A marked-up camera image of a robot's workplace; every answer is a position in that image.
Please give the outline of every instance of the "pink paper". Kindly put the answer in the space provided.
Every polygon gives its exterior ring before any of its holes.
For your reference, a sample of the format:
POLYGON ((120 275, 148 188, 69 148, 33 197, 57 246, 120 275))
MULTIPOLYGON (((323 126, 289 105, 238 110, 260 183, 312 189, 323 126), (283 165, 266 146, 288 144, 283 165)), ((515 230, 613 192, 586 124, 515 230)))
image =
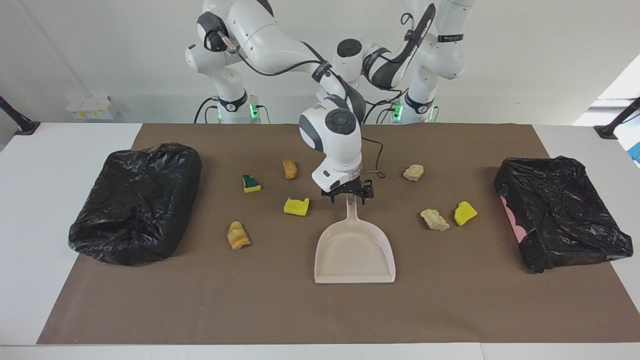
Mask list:
POLYGON ((518 243, 521 243, 522 239, 527 236, 527 231, 522 226, 516 224, 516 218, 513 216, 511 209, 507 206, 507 200, 502 196, 500 196, 500 200, 502 200, 502 205, 504 205, 504 209, 507 211, 507 217, 509 217, 509 222, 511 222, 513 232, 516 234, 516 239, 518 239, 518 243))

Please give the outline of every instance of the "dustpan handle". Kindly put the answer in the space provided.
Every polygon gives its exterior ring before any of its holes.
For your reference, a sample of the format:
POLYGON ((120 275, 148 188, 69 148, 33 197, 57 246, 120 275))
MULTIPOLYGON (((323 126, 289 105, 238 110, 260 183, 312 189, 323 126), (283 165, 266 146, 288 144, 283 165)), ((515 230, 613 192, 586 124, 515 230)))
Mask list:
POLYGON ((358 207, 356 205, 356 195, 347 194, 347 220, 358 220, 358 207))

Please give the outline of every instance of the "yellow sponge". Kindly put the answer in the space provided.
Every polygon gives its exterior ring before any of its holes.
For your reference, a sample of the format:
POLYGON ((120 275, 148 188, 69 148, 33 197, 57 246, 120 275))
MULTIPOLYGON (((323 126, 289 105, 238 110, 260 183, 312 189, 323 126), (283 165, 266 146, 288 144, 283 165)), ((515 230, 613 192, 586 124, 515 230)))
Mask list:
POLYGON ((453 218, 456 219, 458 226, 462 226, 476 215, 478 215, 476 209, 474 209, 468 202, 463 201, 458 204, 458 208, 456 209, 456 213, 453 218))
POLYGON ((244 184, 244 192, 259 192, 262 185, 258 183, 251 175, 242 175, 242 182, 244 184))
POLYGON ((304 217, 307 215, 309 209, 309 198, 304 201, 288 198, 284 204, 284 212, 287 214, 298 215, 304 217))

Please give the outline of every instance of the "dustpan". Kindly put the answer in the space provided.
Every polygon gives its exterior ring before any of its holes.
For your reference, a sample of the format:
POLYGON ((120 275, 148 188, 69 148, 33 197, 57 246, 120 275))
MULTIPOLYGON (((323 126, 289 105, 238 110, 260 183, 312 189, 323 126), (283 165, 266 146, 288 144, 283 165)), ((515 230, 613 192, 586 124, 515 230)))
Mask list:
POLYGON ((318 284, 396 279, 396 264, 387 235, 358 218, 353 194, 347 194, 347 219, 327 227, 320 236, 314 275, 318 284))

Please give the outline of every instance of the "bread piece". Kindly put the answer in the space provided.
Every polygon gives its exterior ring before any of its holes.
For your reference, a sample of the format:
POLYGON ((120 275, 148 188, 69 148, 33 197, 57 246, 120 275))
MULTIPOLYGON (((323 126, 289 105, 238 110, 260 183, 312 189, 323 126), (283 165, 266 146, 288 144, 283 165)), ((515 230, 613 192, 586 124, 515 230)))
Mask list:
POLYGON ((292 159, 286 159, 285 161, 283 161, 282 167, 284 167, 285 179, 293 180, 298 175, 298 167, 292 159))
POLYGON ((245 245, 251 245, 249 241, 249 237, 246 235, 246 231, 240 221, 234 221, 229 226, 229 231, 227 231, 227 239, 229 240, 229 245, 231 245, 231 249, 237 250, 245 245))

